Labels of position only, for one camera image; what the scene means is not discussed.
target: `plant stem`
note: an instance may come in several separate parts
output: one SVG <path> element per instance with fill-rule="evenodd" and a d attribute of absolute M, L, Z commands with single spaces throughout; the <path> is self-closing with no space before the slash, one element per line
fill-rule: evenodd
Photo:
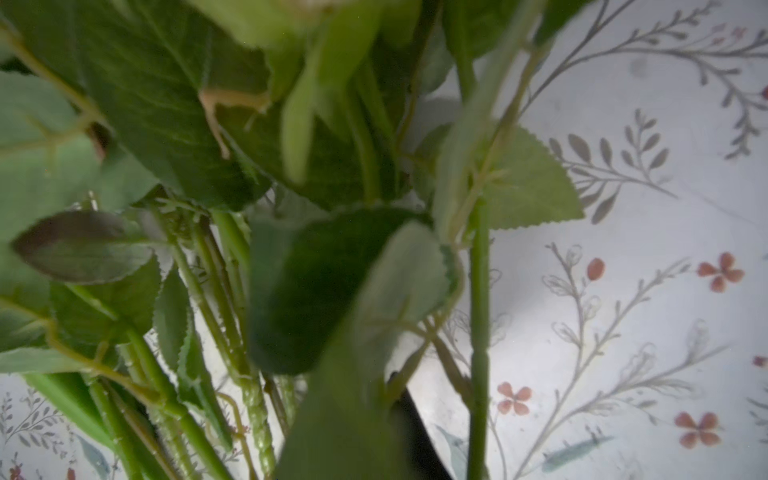
<path fill-rule="evenodd" d="M 189 215 L 184 215 L 187 219 L 187 224 L 192 232 L 192 240 L 194 242 L 195 250 L 200 255 L 203 261 L 203 267 L 208 273 L 208 282 L 211 285 L 211 289 L 214 292 L 214 299 L 218 306 L 219 316 L 222 319 L 224 328 L 224 335 L 227 339 L 227 344 L 231 356 L 233 357 L 233 364 L 237 368 L 238 372 L 245 372 L 247 370 L 247 364 L 245 363 L 245 352 L 243 350 L 243 340 L 240 338 L 240 333 L 237 331 L 237 323 L 235 322 L 232 308 L 230 306 L 227 294 L 222 287 L 222 278 L 219 275 L 216 263 L 214 262 L 214 255 L 211 253 L 209 245 L 206 243 L 205 234 L 203 228 L 199 223 L 195 223 Z"/>
<path fill-rule="evenodd" d="M 101 415 L 79 373 L 26 373 L 24 380 L 93 440 L 114 451 Z"/>
<path fill-rule="evenodd" d="M 176 397 L 176 390 L 160 367 L 152 351 L 136 329 L 127 329 L 128 339 L 134 347 L 136 357 L 147 375 L 150 383 L 164 397 L 163 410 L 173 415 L 179 422 L 181 431 L 186 435 L 190 445 L 197 451 L 200 460 L 206 466 L 209 475 L 216 480 L 233 480 L 227 467 L 217 455 L 214 447 L 208 442 L 203 429 L 194 421 L 187 407 L 181 405 Z"/>
<path fill-rule="evenodd" d="M 435 199 L 432 202 L 435 232 L 442 242 L 454 243 L 455 217 L 462 203 L 461 192 L 466 188 L 466 172 L 480 140 L 487 134 L 488 117 L 508 69 L 545 3 L 545 0 L 520 1 L 477 91 L 465 104 L 461 118 L 454 123 L 443 144 L 435 164 Z"/>
<path fill-rule="evenodd" d="M 277 383 L 271 375 L 267 375 L 261 372 L 261 376 L 264 378 L 264 392 L 270 396 L 272 402 L 272 410 L 275 412 L 277 422 L 280 424 L 280 430 L 283 431 L 284 436 L 288 436 L 290 425 L 288 423 L 288 415 L 286 414 L 286 408 L 283 404 L 283 399 L 280 398 L 280 392 L 277 390 Z"/>
<path fill-rule="evenodd" d="M 5 26 L 0 25 L 0 42 L 5 40 L 8 46 L 11 47 L 13 54 L 24 63 L 30 70 L 32 70 L 40 78 L 50 81 L 69 101 L 77 105 L 77 107 L 88 117 L 94 121 L 98 121 L 101 124 L 106 125 L 107 120 L 104 115 L 98 110 L 98 108 L 92 104 L 85 96 L 61 80 L 55 73 L 42 64 L 27 48 L 24 46 L 21 40 L 16 38 Z"/>
<path fill-rule="evenodd" d="M 296 390 L 293 387 L 293 377 L 280 375 L 277 376 L 277 389 L 280 396 L 283 397 L 283 404 L 286 407 L 286 417 L 288 417 L 288 426 L 293 425 L 296 419 L 296 412 L 299 406 L 296 402 Z"/>
<path fill-rule="evenodd" d="M 464 103 L 469 100 L 477 85 L 475 70 L 472 67 L 472 52 L 469 49 L 466 2 L 467 0 L 445 0 L 443 12 L 445 41 L 456 60 L 458 87 L 461 89 Z"/>
<path fill-rule="evenodd" d="M 264 392 L 261 389 L 258 373 L 254 374 L 251 382 L 243 382 L 240 386 L 243 390 L 243 403 L 248 411 L 248 421 L 253 430 L 253 441 L 259 451 L 259 463 L 264 478 L 272 478 L 275 470 L 275 452 L 272 448 L 272 431 L 268 422 L 269 412 L 264 402 Z"/>
<path fill-rule="evenodd" d="M 237 261 L 240 262 L 240 265 L 248 270 L 250 247 L 248 246 L 248 240 L 243 235 L 243 231 L 237 226 L 235 219 L 232 218 L 232 214 L 212 210 L 210 216 L 214 219 L 214 223 L 219 229 L 221 243 L 225 248 L 230 249 L 235 258 L 237 258 Z"/>
<path fill-rule="evenodd" d="M 137 382 L 148 385 L 149 381 L 147 380 L 147 375 L 141 367 L 141 362 L 137 357 L 134 346 L 130 343 L 125 343 L 118 348 L 121 356 L 126 360 L 128 372 L 131 374 L 131 377 Z M 149 413 L 152 423 L 157 427 L 164 440 L 166 448 L 174 459 L 176 467 L 181 470 L 181 473 L 185 478 L 198 480 L 200 475 L 192 464 L 192 459 L 184 444 L 184 440 L 178 435 L 179 427 L 176 420 L 169 415 L 166 415 L 158 408 L 150 407 Z"/>
<path fill-rule="evenodd" d="M 248 464 L 248 480 L 259 480 L 259 476 L 256 474 L 256 469 L 253 467 L 253 459 L 250 456 L 250 448 L 248 447 L 248 440 L 245 436 L 245 426 L 240 417 L 240 407 L 238 407 L 237 402 L 226 393 L 216 392 L 216 395 L 223 401 L 229 403 L 230 408 L 232 409 L 232 416 L 235 419 L 235 427 L 237 428 L 237 434 L 234 436 L 240 440 L 240 447 L 243 449 L 243 457 L 245 457 L 245 462 Z"/>
<path fill-rule="evenodd" d="M 355 141 L 362 171 L 362 187 L 366 205 L 373 205 L 381 198 L 381 185 L 379 182 L 379 159 L 376 156 L 376 149 L 373 147 L 368 122 L 365 115 L 362 114 L 357 95 L 349 89 L 339 95 L 339 106 Z"/>
<path fill-rule="evenodd" d="M 490 334 L 490 266 L 488 205 L 478 198 L 472 215 L 475 239 L 469 252 L 472 304 L 472 400 L 469 413 L 467 480 L 481 480 L 485 470 L 485 440 L 488 428 L 488 347 Z"/>
<path fill-rule="evenodd" d="M 101 412 L 104 426 L 107 427 L 107 431 L 114 439 L 114 450 L 122 462 L 125 475 L 129 480 L 143 480 L 141 463 L 134 447 L 128 441 L 131 436 L 127 431 L 125 419 L 120 415 L 117 406 L 109 399 L 104 386 L 95 376 L 86 378 L 86 382 L 90 383 L 88 390 L 91 392 L 91 398 L 94 400 L 96 408 Z"/>
<path fill-rule="evenodd" d="M 173 463 L 168 459 L 163 449 L 157 443 L 157 440 L 155 439 L 152 432 L 150 432 L 147 429 L 147 426 L 145 425 L 145 421 L 143 421 L 144 419 L 140 416 L 140 414 L 135 409 L 130 407 L 122 399 L 122 397 L 120 397 L 120 395 L 112 388 L 112 386 L 106 383 L 104 387 L 109 392 L 110 398 L 120 410 L 120 413 L 123 415 L 123 418 L 125 418 L 125 421 L 128 424 L 128 426 L 131 427 L 131 430 L 133 430 L 134 434 L 138 437 L 138 439 L 146 448 L 145 451 L 148 452 L 149 455 L 151 455 L 153 459 L 152 461 L 157 462 L 160 468 L 162 468 L 163 473 L 170 480 L 182 480 L 182 478 L 176 472 L 176 469 L 174 468 Z"/>
<path fill-rule="evenodd" d="M 167 238 L 168 245 L 170 246 L 170 252 L 174 257 L 176 265 L 179 267 L 179 274 L 184 280 L 184 283 L 187 285 L 187 290 L 189 291 L 192 300 L 197 305 L 197 308 L 200 309 L 200 314 L 203 316 L 205 324 L 208 327 L 208 331 L 210 332 L 210 336 L 214 339 L 216 348 L 221 354 L 221 359 L 224 365 L 227 367 L 227 372 L 230 374 L 230 377 L 232 377 L 233 380 L 238 379 L 240 377 L 240 371 L 236 368 L 232 360 L 229 347 L 227 346 L 227 341 L 224 338 L 224 334 L 221 332 L 221 329 L 219 328 L 219 323 L 216 321 L 214 312 L 210 308 L 208 299 L 205 297 L 203 287 L 200 285 L 200 282 L 197 280 L 197 277 L 194 275 L 194 273 L 192 273 L 189 262 L 187 262 L 187 255 L 181 249 L 176 236 L 170 231 L 170 229 L 168 229 L 160 211 L 156 208 L 153 208 L 152 214 L 154 219 L 157 221 L 158 226 L 163 230 L 163 233 Z"/>

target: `black object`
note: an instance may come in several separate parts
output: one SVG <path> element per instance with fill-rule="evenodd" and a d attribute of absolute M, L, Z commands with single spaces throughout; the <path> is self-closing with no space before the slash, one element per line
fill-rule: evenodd
<path fill-rule="evenodd" d="M 409 463 L 424 480 L 453 480 L 432 446 L 419 410 L 406 389 L 389 410 L 389 421 L 402 433 Z"/>

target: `floral wallpaper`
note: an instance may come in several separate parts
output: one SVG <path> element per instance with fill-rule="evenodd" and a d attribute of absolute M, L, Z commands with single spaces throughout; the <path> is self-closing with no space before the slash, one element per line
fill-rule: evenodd
<path fill-rule="evenodd" d="M 521 121 L 586 217 L 495 232 L 492 480 L 768 475 L 766 28 L 765 0 L 597 0 L 541 63 Z M 418 106 L 410 146 L 457 112 L 451 76 Z M 467 312 L 442 331 L 465 372 Z M 468 414 L 427 357 L 409 389 L 463 478 Z M 214 378 L 245 439 L 223 368 Z M 0 437 L 2 480 L 121 478 L 18 377 L 0 377 Z M 221 455 L 245 472 L 238 445 Z"/>

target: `green leaf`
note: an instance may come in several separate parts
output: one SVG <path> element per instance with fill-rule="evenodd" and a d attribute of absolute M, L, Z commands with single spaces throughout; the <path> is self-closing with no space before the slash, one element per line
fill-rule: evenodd
<path fill-rule="evenodd" d="M 461 192 L 467 186 L 468 167 L 485 139 L 488 117 L 499 90 L 507 78 L 509 67 L 520 52 L 528 26 L 538 16 L 540 7 L 540 2 L 526 0 L 520 8 L 515 9 L 515 15 L 490 58 L 475 93 L 464 107 L 461 118 L 451 128 L 435 163 L 432 218 L 442 242 L 454 240 L 451 238 L 455 234 L 452 223 L 464 200 Z"/>
<path fill-rule="evenodd" d="M 81 88 L 71 37 L 74 0 L 3 0 L 0 17 L 21 36 L 25 48 L 69 86 Z"/>
<path fill-rule="evenodd" d="M 125 278 L 152 257 L 137 231 L 115 214 L 70 211 L 40 220 L 13 241 L 13 250 L 53 280 L 109 283 Z"/>
<path fill-rule="evenodd" d="M 319 85 L 345 87 L 376 40 L 382 8 L 376 0 L 356 0 L 329 18 L 310 53 L 317 58 Z"/>
<path fill-rule="evenodd" d="M 46 323 L 15 299 L 0 298 L 0 352 L 45 346 Z"/>
<path fill-rule="evenodd" d="M 382 13 L 382 37 L 394 48 L 404 48 L 413 38 L 413 32 L 422 13 L 422 0 L 393 0 Z"/>
<path fill-rule="evenodd" d="M 279 48 L 293 40 L 297 22 L 272 0 L 188 0 L 249 48 Z"/>
<path fill-rule="evenodd" d="M 0 64 L 4 64 L 11 58 L 13 58 L 13 51 L 11 46 L 8 45 L 2 38 L 0 38 Z"/>
<path fill-rule="evenodd" d="M 351 312 L 356 364 L 364 381 L 381 379 L 402 332 L 442 306 L 458 286 L 454 256 L 423 223 L 410 220 L 387 241 Z"/>
<path fill-rule="evenodd" d="M 141 335 L 152 327 L 152 313 L 160 282 L 160 265 L 152 257 L 136 273 L 119 282 L 84 287 L 117 314 L 117 322 L 86 303 L 66 286 L 53 283 L 51 304 L 58 327 L 66 336 L 81 343 L 96 345 L 105 340 L 126 343 L 126 326 L 133 326 Z"/>
<path fill-rule="evenodd" d="M 249 354 L 270 373 L 311 369 L 389 236 L 423 216 L 361 209 L 305 226 L 251 222 Z"/>
<path fill-rule="evenodd" d="M 426 204 L 431 204 L 435 194 L 435 161 L 445 136 L 452 124 L 443 124 L 429 132 L 416 148 L 417 161 L 413 164 L 413 190 Z"/>
<path fill-rule="evenodd" d="M 415 479 L 386 421 L 386 408 L 363 401 L 367 388 L 347 332 L 337 333 L 310 377 L 275 478 Z"/>
<path fill-rule="evenodd" d="M 180 0 L 75 2 L 81 72 L 125 147 L 163 184 L 205 207 L 240 210 L 253 185 L 221 158 L 198 101 L 213 29 Z"/>
<path fill-rule="evenodd" d="M 230 428 L 203 360 L 203 346 L 195 330 L 189 293 L 178 269 L 169 272 L 157 297 L 153 324 L 163 358 L 177 374 L 179 397 L 211 422 L 219 440 L 231 450 Z"/>
<path fill-rule="evenodd" d="M 536 30 L 533 42 L 543 45 L 554 37 L 579 11 L 592 0 L 550 0 L 544 10 L 544 17 Z"/>
<path fill-rule="evenodd" d="M 285 97 L 301 72 L 302 51 L 299 48 L 268 50 L 264 53 L 270 68 L 269 91 L 272 101 Z"/>
<path fill-rule="evenodd" d="M 520 0 L 479 0 L 465 2 L 469 49 L 479 58 L 494 48 L 509 25 Z"/>
<path fill-rule="evenodd" d="M 315 72 L 304 68 L 285 107 L 280 128 L 283 147 L 283 166 L 286 178 L 298 185 L 306 183 L 307 163 L 310 159 L 312 137 L 315 131 Z"/>
<path fill-rule="evenodd" d="M 428 94 L 445 83 L 448 73 L 453 68 L 453 56 L 448 51 L 445 31 L 441 25 L 436 25 L 434 32 L 429 36 L 421 64 L 419 91 L 422 94 Z"/>
<path fill-rule="evenodd" d="M 27 373 L 24 380 L 36 389 L 59 412 L 93 440 L 113 449 L 101 415 L 88 393 L 83 377 L 78 373 Z"/>
<path fill-rule="evenodd" d="M 492 168 L 483 190 L 492 229 L 530 227 L 584 218 L 578 194 L 565 169 L 531 132 L 518 127 Z"/>
<path fill-rule="evenodd" d="M 86 125 L 47 81 L 0 72 L 0 294 L 37 308 L 48 281 L 9 243 L 36 220 L 82 200 L 99 160 Z"/>
<path fill-rule="evenodd" d="M 79 372 L 82 364 L 56 350 L 22 347 L 0 352 L 0 373 Z"/>
<path fill-rule="evenodd" d="M 416 74 L 417 69 L 422 68 L 420 65 L 426 61 L 422 53 L 427 41 L 439 27 L 438 13 L 441 5 L 439 0 L 422 0 L 419 23 L 413 32 L 413 39 L 405 48 L 393 48 L 383 39 L 373 45 L 370 54 L 376 80 L 393 125 L 400 124 L 405 112 L 406 96 L 418 91 L 419 86 L 412 82 L 419 76 Z"/>
<path fill-rule="evenodd" d="M 115 212 L 138 202 L 157 178 L 119 144 L 111 145 L 91 191 L 101 210 Z"/>
<path fill-rule="evenodd" d="M 306 182 L 298 185 L 286 178 L 280 152 L 280 113 L 279 108 L 272 108 L 266 115 L 256 116 L 250 131 L 243 125 L 251 113 L 242 108 L 220 109 L 219 120 L 246 161 L 318 206 L 330 209 L 361 201 L 362 176 L 354 146 L 339 140 L 322 122 L 314 122 Z"/>

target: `artificial plant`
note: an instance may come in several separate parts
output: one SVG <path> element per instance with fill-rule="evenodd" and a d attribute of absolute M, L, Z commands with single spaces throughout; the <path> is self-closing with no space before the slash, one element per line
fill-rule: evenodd
<path fill-rule="evenodd" d="M 416 479 L 387 412 L 434 346 L 479 480 L 489 231 L 583 216 L 518 112 L 586 3 L 2 0 L 0 372 L 131 479 L 227 480 L 237 444 L 250 478 Z M 404 151 L 454 66 L 460 118 Z M 464 290 L 468 376 L 437 334 Z M 404 333 L 423 344 L 385 382 Z"/>

